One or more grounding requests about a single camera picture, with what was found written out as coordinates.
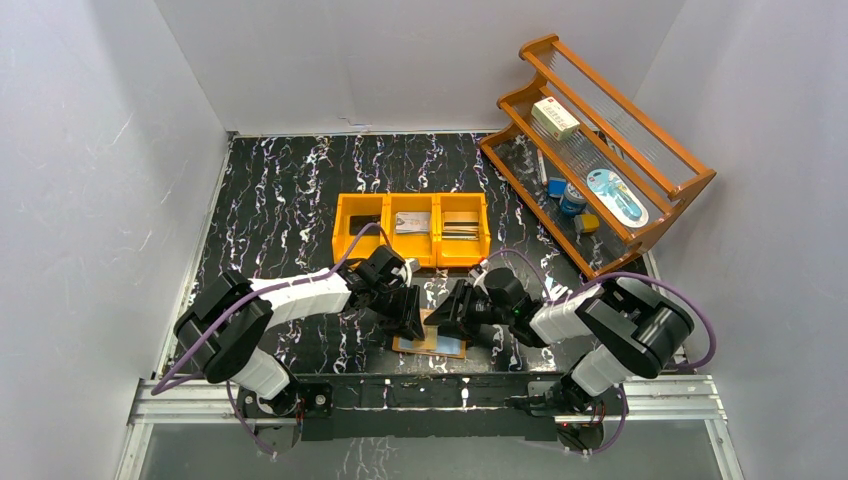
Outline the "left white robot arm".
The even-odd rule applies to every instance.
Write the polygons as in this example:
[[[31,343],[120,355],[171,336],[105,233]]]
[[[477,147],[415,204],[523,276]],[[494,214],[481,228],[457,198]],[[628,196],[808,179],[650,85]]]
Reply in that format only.
[[[390,335],[424,337],[419,263],[386,245],[369,257],[285,278],[264,287],[237,271],[219,276],[177,320],[174,334],[185,359],[211,384],[231,382],[280,407],[297,398],[289,369],[259,342],[272,327],[316,315],[370,310]]]

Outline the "orange wooden shelf rack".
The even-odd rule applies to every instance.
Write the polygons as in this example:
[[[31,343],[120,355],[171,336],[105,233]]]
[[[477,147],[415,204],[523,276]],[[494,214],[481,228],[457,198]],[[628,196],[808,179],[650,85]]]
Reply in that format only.
[[[520,58],[534,74],[528,84],[501,96],[508,125],[484,137],[479,147],[508,180],[551,237],[588,278],[610,273],[647,253],[670,229],[716,173],[636,107],[555,34],[523,45]],[[580,122],[557,141],[533,118],[533,104],[553,96]],[[536,150],[548,177],[571,182],[600,220],[589,235],[575,231],[545,189],[532,181]],[[649,213],[646,226],[620,223],[586,183],[595,169],[616,172]]]

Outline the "orange card holder wallet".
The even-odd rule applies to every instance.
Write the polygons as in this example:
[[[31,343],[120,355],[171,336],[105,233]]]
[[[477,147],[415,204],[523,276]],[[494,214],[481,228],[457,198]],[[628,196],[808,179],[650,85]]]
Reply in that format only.
[[[391,337],[391,350],[406,354],[465,359],[466,342],[457,338],[439,335],[437,327],[426,326],[424,319],[432,312],[431,309],[420,309],[419,312],[425,338],[423,340],[408,340],[400,335],[389,333]]]

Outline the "orange three-compartment bin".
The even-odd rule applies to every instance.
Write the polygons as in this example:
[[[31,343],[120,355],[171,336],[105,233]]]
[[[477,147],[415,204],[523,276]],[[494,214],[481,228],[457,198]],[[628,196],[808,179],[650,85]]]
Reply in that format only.
[[[425,268],[471,267],[490,253],[482,193],[346,193],[338,196],[333,260],[366,258],[380,245]]]

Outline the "orange card stack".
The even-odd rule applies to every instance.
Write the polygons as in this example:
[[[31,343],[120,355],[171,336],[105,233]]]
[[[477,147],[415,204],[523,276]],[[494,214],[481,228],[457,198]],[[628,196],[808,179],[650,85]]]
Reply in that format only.
[[[442,213],[442,236],[448,239],[479,239],[480,216],[474,211],[446,211]]]

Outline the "blue packaged cutter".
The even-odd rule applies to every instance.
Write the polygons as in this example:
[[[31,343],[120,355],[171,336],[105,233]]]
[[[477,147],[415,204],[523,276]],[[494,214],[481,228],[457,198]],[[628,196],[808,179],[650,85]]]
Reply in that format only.
[[[638,229],[648,224],[648,210],[616,172],[608,169],[592,170],[586,177],[586,183],[625,227]]]

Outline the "silver card stack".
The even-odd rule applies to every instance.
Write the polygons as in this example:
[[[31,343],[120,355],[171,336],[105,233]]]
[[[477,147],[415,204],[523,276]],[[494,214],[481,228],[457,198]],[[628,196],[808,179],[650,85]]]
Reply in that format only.
[[[425,211],[397,212],[394,230],[399,235],[429,234],[431,214]]]

